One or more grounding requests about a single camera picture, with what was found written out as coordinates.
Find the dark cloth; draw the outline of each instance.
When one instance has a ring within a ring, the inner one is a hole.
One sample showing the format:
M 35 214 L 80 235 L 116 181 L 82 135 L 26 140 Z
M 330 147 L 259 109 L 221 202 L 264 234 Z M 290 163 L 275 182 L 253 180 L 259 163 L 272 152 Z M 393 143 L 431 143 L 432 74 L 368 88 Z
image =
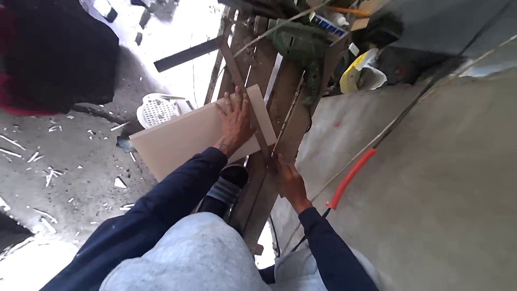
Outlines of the dark cloth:
M 113 100 L 118 37 L 79 1 L 5 0 L 14 35 L 5 57 L 9 108 L 66 113 Z
M 189 215 L 226 163 L 226 156 L 215 148 L 195 155 L 126 214 L 103 222 L 72 262 L 41 290 L 98 290 L 120 262 L 145 254 L 172 225 Z M 299 218 L 327 289 L 376 290 L 347 245 L 314 208 Z
M 323 283 L 329 291 L 377 290 L 354 253 L 316 208 L 303 210 L 298 218 L 305 230 Z

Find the orange flexible tube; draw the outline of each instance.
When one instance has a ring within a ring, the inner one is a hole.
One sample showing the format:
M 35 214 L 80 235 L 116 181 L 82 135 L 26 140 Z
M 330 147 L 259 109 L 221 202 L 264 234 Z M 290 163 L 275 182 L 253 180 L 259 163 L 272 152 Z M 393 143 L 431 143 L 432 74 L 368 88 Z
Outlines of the orange flexible tube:
M 334 193 L 334 196 L 332 197 L 331 202 L 325 203 L 328 207 L 336 210 L 338 207 L 339 200 L 341 199 L 341 195 L 343 195 L 343 191 L 345 191 L 345 188 L 348 186 L 350 181 L 354 178 L 354 176 L 357 174 L 357 172 L 366 164 L 366 162 L 377 152 L 376 149 L 368 149 L 362 156 L 359 158 L 359 160 L 354 164 L 352 169 L 346 174 L 346 176 L 341 180 L 341 183 L 339 184 L 338 188 L 336 189 L 336 192 Z

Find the black metal bar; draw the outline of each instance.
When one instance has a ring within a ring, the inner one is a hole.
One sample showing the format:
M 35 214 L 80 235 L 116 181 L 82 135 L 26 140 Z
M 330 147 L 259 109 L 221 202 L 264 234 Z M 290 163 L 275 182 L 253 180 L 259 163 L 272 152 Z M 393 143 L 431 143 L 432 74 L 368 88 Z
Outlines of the black metal bar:
M 180 51 L 176 54 L 165 57 L 161 60 L 157 60 L 155 62 L 156 70 L 158 70 L 158 72 L 163 72 L 179 64 L 190 61 L 191 59 L 195 59 L 198 56 L 202 56 L 205 53 L 219 49 L 218 39 L 220 37 L 221 36 L 218 36 L 195 47 L 191 47 L 184 51 Z

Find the concrete floor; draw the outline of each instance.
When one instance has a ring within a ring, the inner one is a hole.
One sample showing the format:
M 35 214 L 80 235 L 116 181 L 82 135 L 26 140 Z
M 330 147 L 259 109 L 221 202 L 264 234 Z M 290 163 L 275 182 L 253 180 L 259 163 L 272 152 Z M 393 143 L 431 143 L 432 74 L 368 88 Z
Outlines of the concrete floor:
M 84 3 L 93 17 L 106 23 L 93 8 L 93 1 L 85 0 Z M 27 148 L 22 151 L 0 141 L 0 148 L 23 155 L 23 158 L 0 155 L 0 197 L 11 207 L 7 214 L 33 233 L 73 242 L 77 246 L 81 246 L 97 228 L 97 224 L 91 222 L 101 223 L 122 215 L 124 211 L 119 207 L 134 203 L 156 183 L 137 153 L 135 163 L 129 154 L 115 146 L 116 137 L 123 130 L 132 134 L 143 129 L 135 117 L 142 97 L 148 93 L 166 93 L 189 99 L 194 106 L 197 101 L 202 106 L 217 53 L 162 74 L 157 73 L 153 65 L 159 58 L 217 36 L 222 6 L 215 0 L 183 1 L 171 9 L 168 16 L 153 15 L 144 30 L 138 25 L 143 7 L 132 6 L 123 0 L 110 3 L 118 16 L 113 23 L 106 24 L 120 38 L 121 47 L 115 96 L 113 102 L 104 107 L 79 104 L 107 119 L 74 111 L 52 118 L 15 117 L 0 112 L 0 134 Z M 140 46 L 134 42 L 137 32 L 144 34 Z M 51 120 L 61 125 L 63 131 L 48 132 L 47 129 L 55 125 Z M 131 123 L 123 129 L 110 131 L 126 121 Z M 95 135 L 87 132 L 90 129 Z M 45 157 L 28 164 L 27 160 L 35 151 Z M 48 167 L 65 174 L 53 178 L 45 187 L 44 170 Z M 127 190 L 114 187 L 117 176 L 122 177 Z M 55 235 L 43 226 L 39 221 L 41 215 L 33 208 L 58 220 L 57 224 L 52 224 L 57 230 Z
M 329 214 L 388 290 L 517 288 L 516 82 L 513 68 L 439 89 L 383 141 Z M 309 198 L 417 91 L 398 85 L 323 99 L 296 163 Z M 343 176 L 315 200 L 320 213 Z M 285 253 L 302 229 L 286 247 L 296 214 L 279 198 L 271 215 Z

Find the right hand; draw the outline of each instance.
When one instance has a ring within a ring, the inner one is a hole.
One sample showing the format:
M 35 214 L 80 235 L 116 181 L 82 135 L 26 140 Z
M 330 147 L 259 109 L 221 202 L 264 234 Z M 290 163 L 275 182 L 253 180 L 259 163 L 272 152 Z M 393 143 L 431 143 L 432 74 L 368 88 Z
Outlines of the right hand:
M 307 198 L 303 178 L 296 170 L 294 164 L 286 162 L 282 154 L 278 154 L 278 163 L 280 164 L 281 176 L 283 178 L 283 193 L 296 213 L 300 214 L 303 210 L 312 207 L 312 203 Z

